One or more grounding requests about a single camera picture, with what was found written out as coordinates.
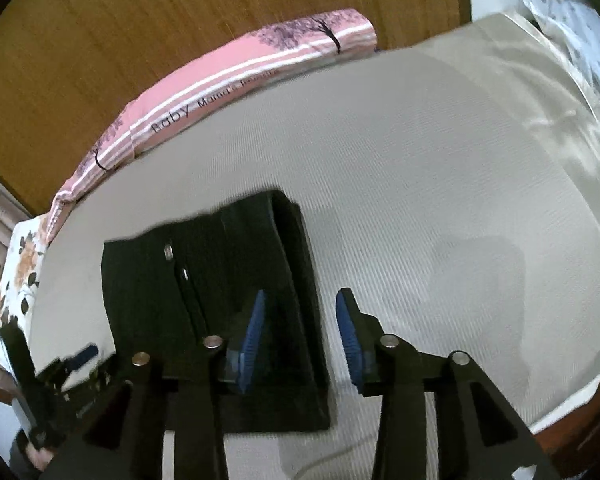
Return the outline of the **person's left hand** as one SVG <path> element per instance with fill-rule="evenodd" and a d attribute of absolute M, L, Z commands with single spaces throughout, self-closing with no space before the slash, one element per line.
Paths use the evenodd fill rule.
<path fill-rule="evenodd" d="M 35 448 L 31 443 L 26 445 L 26 456 L 31 465 L 43 472 L 55 457 L 55 453 L 48 448 Z"/>

